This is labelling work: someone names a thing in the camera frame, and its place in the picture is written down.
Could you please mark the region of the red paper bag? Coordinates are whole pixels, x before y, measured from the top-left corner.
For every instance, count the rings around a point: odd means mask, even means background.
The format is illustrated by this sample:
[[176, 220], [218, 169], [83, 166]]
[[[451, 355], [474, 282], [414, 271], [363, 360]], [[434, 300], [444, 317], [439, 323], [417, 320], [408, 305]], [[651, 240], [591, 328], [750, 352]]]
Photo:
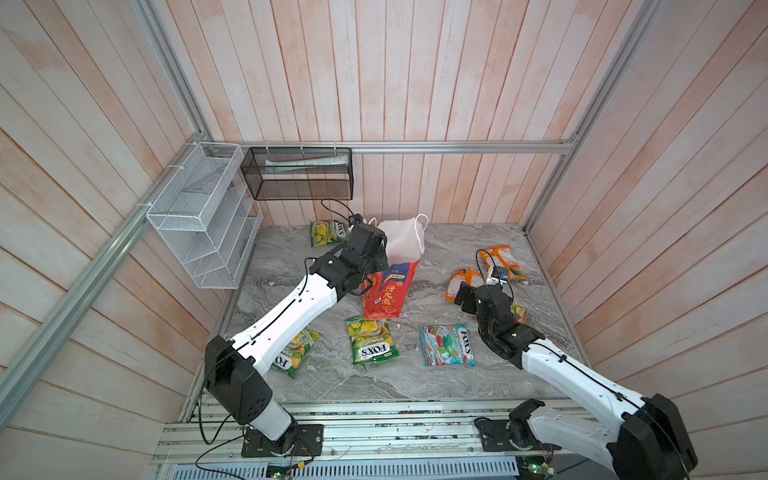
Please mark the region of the red paper bag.
[[408, 220], [387, 220], [378, 225], [387, 237], [388, 267], [373, 277], [372, 288], [363, 296], [367, 318], [398, 318], [403, 310], [417, 266], [425, 251], [429, 217], [420, 213]]

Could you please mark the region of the teal red Fox's candy bag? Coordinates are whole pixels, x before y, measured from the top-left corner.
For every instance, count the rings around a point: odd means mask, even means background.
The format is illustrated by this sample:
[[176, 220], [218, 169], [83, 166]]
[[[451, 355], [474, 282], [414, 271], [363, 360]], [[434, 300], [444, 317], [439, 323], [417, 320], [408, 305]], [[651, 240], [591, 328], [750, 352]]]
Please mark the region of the teal red Fox's candy bag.
[[419, 328], [425, 364], [475, 366], [469, 330], [466, 324], [426, 325]]

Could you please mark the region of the orange Fox's fruit candy bag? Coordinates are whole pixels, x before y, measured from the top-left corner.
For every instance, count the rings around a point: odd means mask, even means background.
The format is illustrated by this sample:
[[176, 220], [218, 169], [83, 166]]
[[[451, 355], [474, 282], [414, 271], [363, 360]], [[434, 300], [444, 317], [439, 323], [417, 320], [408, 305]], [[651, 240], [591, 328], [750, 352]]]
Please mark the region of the orange Fox's fruit candy bag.
[[[485, 284], [486, 277], [483, 274], [470, 268], [461, 268], [452, 274], [446, 289], [445, 300], [454, 304], [462, 304], [463, 299], [459, 298], [459, 295], [467, 293], [465, 286], [477, 288]], [[511, 301], [510, 311], [516, 321], [526, 322], [528, 318], [527, 309]]]

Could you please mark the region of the orange mango snack bag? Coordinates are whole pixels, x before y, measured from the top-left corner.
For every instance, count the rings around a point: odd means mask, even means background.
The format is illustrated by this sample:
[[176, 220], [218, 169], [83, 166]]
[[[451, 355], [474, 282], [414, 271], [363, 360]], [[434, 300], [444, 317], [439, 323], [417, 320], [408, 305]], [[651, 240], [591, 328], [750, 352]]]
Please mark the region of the orange mango snack bag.
[[526, 281], [528, 276], [512, 255], [509, 245], [497, 245], [478, 251], [486, 267], [487, 280]]

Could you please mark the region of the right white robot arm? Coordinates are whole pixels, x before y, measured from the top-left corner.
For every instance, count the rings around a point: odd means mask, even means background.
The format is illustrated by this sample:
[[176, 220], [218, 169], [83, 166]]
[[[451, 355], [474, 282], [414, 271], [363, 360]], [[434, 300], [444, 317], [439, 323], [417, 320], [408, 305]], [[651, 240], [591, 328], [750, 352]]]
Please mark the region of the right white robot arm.
[[515, 320], [512, 299], [499, 284], [463, 283], [454, 302], [475, 316], [481, 339], [495, 354], [547, 381], [593, 416], [587, 421], [528, 399], [505, 421], [476, 419], [485, 450], [555, 445], [620, 479], [689, 478], [698, 458], [672, 400], [624, 388], [567, 355], [541, 332]]

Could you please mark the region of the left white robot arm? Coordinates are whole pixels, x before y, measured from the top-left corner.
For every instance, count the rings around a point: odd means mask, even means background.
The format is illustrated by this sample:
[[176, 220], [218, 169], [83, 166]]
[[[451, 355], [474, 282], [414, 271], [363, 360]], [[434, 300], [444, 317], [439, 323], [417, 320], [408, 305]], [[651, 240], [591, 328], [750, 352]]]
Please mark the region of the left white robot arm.
[[203, 387], [241, 426], [260, 433], [280, 454], [295, 442], [297, 422], [263, 378], [278, 354], [316, 317], [350, 294], [372, 287], [388, 268], [387, 237], [357, 224], [346, 241], [304, 261], [299, 284], [261, 319], [230, 339], [212, 338], [205, 349]]

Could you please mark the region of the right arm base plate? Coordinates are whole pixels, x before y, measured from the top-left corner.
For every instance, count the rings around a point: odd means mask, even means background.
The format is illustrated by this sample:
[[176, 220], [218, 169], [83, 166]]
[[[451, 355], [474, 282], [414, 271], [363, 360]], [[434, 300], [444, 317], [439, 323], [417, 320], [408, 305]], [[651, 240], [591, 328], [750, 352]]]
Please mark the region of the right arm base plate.
[[542, 443], [535, 439], [532, 431], [520, 420], [492, 420], [478, 417], [473, 421], [479, 433], [484, 452], [525, 452], [542, 451], [551, 453], [561, 447]]

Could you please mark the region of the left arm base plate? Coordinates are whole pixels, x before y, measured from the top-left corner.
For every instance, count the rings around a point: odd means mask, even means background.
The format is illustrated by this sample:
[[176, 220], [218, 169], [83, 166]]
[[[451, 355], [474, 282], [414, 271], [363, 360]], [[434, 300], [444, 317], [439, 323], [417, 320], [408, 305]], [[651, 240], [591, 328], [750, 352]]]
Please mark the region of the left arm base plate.
[[277, 440], [270, 440], [262, 432], [248, 427], [241, 455], [244, 458], [316, 457], [322, 452], [323, 439], [322, 424], [293, 423]]

